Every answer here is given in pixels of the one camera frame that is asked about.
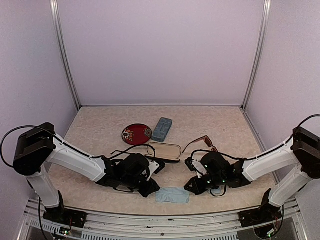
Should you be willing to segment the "light blue cleaning cloth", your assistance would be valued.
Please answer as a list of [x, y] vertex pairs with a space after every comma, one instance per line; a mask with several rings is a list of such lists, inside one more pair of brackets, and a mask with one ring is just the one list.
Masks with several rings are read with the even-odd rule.
[[157, 203], [187, 204], [190, 193], [183, 187], [163, 187], [155, 193]]

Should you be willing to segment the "black glasses case beige lining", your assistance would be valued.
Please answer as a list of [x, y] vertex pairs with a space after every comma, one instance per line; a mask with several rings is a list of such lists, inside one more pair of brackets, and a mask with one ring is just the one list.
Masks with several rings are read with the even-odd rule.
[[149, 159], [156, 159], [168, 164], [180, 162], [182, 148], [176, 144], [151, 142], [147, 147], [147, 154], [144, 156]]

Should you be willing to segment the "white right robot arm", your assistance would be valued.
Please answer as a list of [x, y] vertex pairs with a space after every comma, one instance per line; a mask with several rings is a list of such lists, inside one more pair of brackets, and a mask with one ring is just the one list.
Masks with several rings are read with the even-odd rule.
[[276, 147], [252, 158], [235, 158], [233, 164], [227, 161], [229, 156], [225, 153], [204, 153], [201, 160], [192, 156], [185, 160], [189, 170], [197, 175], [184, 189], [195, 195], [220, 186], [242, 188], [264, 175], [293, 166], [279, 184], [265, 193], [266, 202], [255, 212], [260, 222], [268, 221], [287, 199], [320, 177], [320, 138], [303, 127], [294, 128], [292, 135]]

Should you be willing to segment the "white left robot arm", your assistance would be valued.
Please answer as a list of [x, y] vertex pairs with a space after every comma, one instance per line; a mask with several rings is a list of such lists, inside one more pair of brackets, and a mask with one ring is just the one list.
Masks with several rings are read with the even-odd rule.
[[63, 197], [51, 182], [45, 163], [71, 170], [103, 187], [138, 191], [144, 198], [160, 190], [152, 175], [160, 171], [161, 165], [140, 153], [130, 153], [125, 159], [90, 155], [56, 134], [49, 122], [28, 129], [18, 138], [13, 169], [25, 176], [50, 214], [61, 223], [70, 218], [70, 211], [63, 206]]

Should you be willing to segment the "brown tinted sunglasses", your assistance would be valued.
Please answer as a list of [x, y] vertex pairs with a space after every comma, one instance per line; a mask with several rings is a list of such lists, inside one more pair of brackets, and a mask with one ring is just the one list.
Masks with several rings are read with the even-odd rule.
[[203, 141], [206, 144], [206, 146], [211, 149], [212, 152], [218, 152], [217, 148], [213, 145], [213, 142], [211, 141], [211, 139], [207, 135], [204, 135], [188, 143], [186, 147], [183, 149], [182, 153], [184, 153], [191, 144], [195, 144], [200, 141]]

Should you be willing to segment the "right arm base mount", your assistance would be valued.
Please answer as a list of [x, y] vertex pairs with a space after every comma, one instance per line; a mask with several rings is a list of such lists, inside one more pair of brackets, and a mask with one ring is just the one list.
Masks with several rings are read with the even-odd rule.
[[258, 208], [244, 210], [238, 213], [242, 228], [268, 223], [282, 218], [281, 208], [270, 204], [269, 195], [271, 190], [272, 189], [269, 188], [264, 193], [261, 205]]

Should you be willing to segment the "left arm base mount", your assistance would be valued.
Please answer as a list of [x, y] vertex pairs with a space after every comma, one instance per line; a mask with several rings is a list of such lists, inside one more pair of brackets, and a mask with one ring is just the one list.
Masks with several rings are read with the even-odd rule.
[[87, 219], [87, 213], [80, 210], [66, 208], [61, 192], [58, 190], [59, 205], [54, 208], [45, 207], [43, 218], [45, 220], [63, 224], [70, 228], [76, 227], [83, 229]]

